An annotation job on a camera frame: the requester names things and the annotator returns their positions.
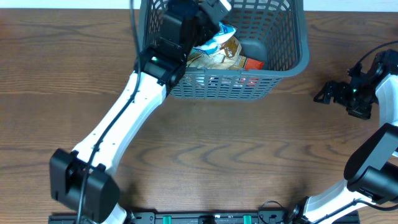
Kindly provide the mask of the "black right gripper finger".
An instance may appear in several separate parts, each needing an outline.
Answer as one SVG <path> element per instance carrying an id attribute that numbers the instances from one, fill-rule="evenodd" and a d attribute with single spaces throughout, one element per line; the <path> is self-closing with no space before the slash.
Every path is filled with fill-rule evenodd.
<path id="1" fill-rule="evenodd" d="M 332 95 L 330 93 L 319 92 L 314 98 L 313 101 L 316 103 L 322 104 L 330 104 Z"/>
<path id="2" fill-rule="evenodd" d="M 323 98 L 334 98 L 338 92 L 339 83 L 335 81 L 329 81 L 325 83 L 322 89 Z"/>

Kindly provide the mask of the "blue white snack bag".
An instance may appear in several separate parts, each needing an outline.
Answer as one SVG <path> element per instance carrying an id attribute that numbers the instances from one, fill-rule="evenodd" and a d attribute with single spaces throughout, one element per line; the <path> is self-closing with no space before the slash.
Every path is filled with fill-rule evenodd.
<path id="1" fill-rule="evenodd" d="M 222 22 L 218 23 L 220 30 L 210 40 L 205 42 L 203 45 L 193 48 L 193 52 L 199 52 L 207 55 L 211 55 L 219 50 L 224 43 L 226 43 L 236 33 L 237 29 L 229 24 Z"/>

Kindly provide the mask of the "tan brown snack bag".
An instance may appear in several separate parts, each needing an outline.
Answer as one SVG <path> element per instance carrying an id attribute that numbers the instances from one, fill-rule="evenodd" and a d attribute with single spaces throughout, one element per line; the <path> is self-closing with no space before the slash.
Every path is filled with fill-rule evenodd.
<path id="1" fill-rule="evenodd" d="M 241 55 L 242 46 L 235 36 L 223 43 L 212 54 L 194 52 L 187 62 L 187 67 L 212 70 L 239 70 L 242 69 L 247 58 Z"/>

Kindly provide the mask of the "orange pasta packet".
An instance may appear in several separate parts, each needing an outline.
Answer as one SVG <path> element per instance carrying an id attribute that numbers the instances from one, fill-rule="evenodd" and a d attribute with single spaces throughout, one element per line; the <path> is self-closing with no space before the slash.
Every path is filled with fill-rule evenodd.
<path id="1" fill-rule="evenodd" d="M 239 62 L 239 68 L 245 69 L 245 70 L 262 70 L 263 66 L 265 65 L 265 62 L 255 60 L 252 58 L 247 58 L 243 57 L 241 61 Z"/>

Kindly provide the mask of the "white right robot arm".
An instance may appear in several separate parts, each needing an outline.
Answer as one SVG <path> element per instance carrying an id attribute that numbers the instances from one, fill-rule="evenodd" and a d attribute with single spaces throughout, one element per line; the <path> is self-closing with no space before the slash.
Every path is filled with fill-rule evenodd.
<path id="1" fill-rule="evenodd" d="M 284 223 L 359 223 L 358 209 L 397 210 L 397 51 L 372 50 L 367 72 L 358 61 L 348 70 L 350 82 L 330 81 L 314 97 L 317 103 L 338 103 L 350 116 L 370 119 L 379 107 L 379 129 L 348 159 L 343 180 L 319 195 L 305 197 L 287 214 Z"/>

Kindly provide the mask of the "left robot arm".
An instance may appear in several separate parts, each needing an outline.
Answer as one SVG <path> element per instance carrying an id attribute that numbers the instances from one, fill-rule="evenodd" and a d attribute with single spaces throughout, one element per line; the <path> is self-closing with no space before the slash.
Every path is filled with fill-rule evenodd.
<path id="1" fill-rule="evenodd" d="M 49 160 L 50 193 L 76 211 L 75 223 L 126 223 L 114 181 L 120 160 L 149 115 L 183 77 L 192 48 L 220 30 L 228 1 L 169 1 L 160 30 L 138 45 L 134 70 L 97 127 L 70 152 L 57 149 Z"/>

